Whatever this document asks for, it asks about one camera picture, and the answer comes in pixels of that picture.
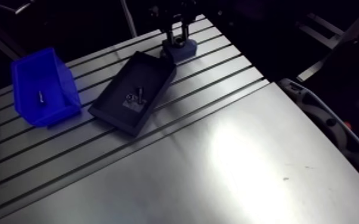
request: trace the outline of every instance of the black tray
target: black tray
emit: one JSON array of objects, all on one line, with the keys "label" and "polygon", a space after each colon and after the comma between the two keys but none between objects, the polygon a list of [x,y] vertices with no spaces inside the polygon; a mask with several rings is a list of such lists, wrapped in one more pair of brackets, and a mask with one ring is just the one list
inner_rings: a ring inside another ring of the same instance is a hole
[{"label": "black tray", "polygon": [[[138,135],[175,77],[174,63],[136,52],[89,109],[93,116],[131,135]],[[143,87],[143,103],[129,102]]]}]

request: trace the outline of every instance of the blue plastic bin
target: blue plastic bin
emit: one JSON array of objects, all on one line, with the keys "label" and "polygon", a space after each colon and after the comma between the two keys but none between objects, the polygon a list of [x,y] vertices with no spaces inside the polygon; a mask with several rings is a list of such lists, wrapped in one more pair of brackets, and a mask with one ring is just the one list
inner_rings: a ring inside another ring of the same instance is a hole
[{"label": "blue plastic bin", "polygon": [[31,125],[48,126],[81,110],[74,78],[53,48],[11,64],[15,108]]}]

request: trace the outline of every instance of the sticker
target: sticker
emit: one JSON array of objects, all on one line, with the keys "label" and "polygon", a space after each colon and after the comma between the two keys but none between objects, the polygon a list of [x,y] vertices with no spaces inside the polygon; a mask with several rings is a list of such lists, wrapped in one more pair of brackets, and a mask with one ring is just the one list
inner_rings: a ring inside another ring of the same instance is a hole
[{"label": "sticker", "polygon": [[138,103],[138,97],[133,95],[132,101],[125,100],[122,105],[130,110],[140,113],[146,105],[146,100],[142,100],[142,104]]}]

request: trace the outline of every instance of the aluminum surface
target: aluminum surface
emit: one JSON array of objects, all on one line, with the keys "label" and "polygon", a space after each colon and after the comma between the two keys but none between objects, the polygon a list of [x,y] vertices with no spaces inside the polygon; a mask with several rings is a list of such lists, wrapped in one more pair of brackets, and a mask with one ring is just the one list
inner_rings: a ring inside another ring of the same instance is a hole
[{"label": "aluminum surface", "polygon": [[0,224],[359,223],[343,155],[275,84],[245,90]]},{"label": "aluminum surface", "polygon": [[80,92],[82,114],[55,126],[28,125],[14,111],[9,90],[3,90],[0,218],[268,84],[209,20],[199,17],[190,25],[190,34],[199,43],[197,55],[178,64],[174,81],[136,139],[97,121],[87,109],[135,51],[159,56],[165,38],[160,32],[67,63]]}]

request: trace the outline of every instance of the screw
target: screw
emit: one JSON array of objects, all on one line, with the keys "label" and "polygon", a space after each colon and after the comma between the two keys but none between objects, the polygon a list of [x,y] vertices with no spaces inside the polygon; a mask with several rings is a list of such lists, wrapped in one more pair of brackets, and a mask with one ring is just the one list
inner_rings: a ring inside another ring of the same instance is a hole
[{"label": "screw", "polygon": [[39,94],[39,101],[43,104],[45,101],[43,100],[42,92],[39,91],[38,94]]},{"label": "screw", "polygon": [[137,88],[137,92],[138,92],[138,104],[142,104],[143,103],[143,87],[140,86]]}]

